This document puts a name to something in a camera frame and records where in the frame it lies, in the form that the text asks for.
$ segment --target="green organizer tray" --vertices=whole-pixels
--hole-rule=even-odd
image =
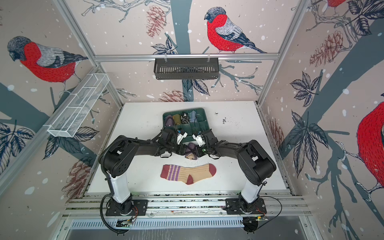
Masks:
[[[175,114],[180,114],[180,116],[181,116],[182,113],[188,114],[188,113],[192,112],[193,110],[196,111],[197,121],[195,121],[194,123],[175,125],[177,130],[184,130],[188,134],[185,138],[183,138],[183,140],[181,142],[192,142],[192,141],[194,141],[194,139],[192,137],[192,134],[194,132],[196,132],[196,131],[205,132],[205,131],[210,129],[209,125],[208,125],[207,116],[205,114],[204,109],[203,108],[192,108],[192,109],[185,109],[185,110],[180,110],[180,111],[166,112],[163,114],[163,125],[164,125],[166,117],[168,115],[173,116]],[[174,129],[173,126],[169,126],[169,127],[165,127],[165,128]]]

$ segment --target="striped sock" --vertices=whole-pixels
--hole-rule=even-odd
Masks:
[[[213,164],[204,164],[198,167],[182,167],[177,165],[163,165],[160,177],[170,181],[182,181],[190,185],[197,181],[213,177],[216,167]]]

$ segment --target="white tabletop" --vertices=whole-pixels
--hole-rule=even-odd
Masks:
[[[241,143],[254,139],[276,162],[255,104],[252,101],[126,103],[112,132],[109,144],[119,135],[137,137],[143,140],[151,139],[160,132],[163,126],[163,113],[190,108],[204,108],[209,127],[219,141],[227,140]],[[162,167],[165,164],[196,167],[207,163],[216,167],[216,174],[191,185],[160,177]],[[99,166],[88,189],[88,194],[109,192],[108,184],[104,178],[105,176]],[[214,160],[205,155],[197,160],[189,160],[177,154],[173,154],[169,158],[135,156],[127,170],[127,180],[131,192],[142,194],[239,192],[247,181],[237,159],[221,157]],[[279,169],[272,174],[267,182],[268,184],[263,187],[263,190],[286,189]]]

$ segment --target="wall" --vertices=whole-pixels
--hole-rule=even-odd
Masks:
[[[79,43],[51,1],[0,3],[0,177],[20,151],[92,68]],[[24,36],[54,51],[28,51],[12,60],[8,42]],[[71,61],[84,59],[77,66]],[[74,138],[47,138],[0,198],[1,239],[48,239],[70,198],[82,194],[96,155],[118,107],[107,91],[99,98]]]
[[[97,55],[217,53],[226,44],[208,39],[205,15],[222,7],[255,47],[279,51],[298,0],[68,0],[79,26]],[[237,49],[236,53],[257,53]],[[154,79],[153,62],[103,63],[115,86],[132,92],[125,101],[257,100],[272,61],[222,61],[220,80]]]
[[[323,238],[382,239],[384,5],[328,4],[309,5],[262,110]]]

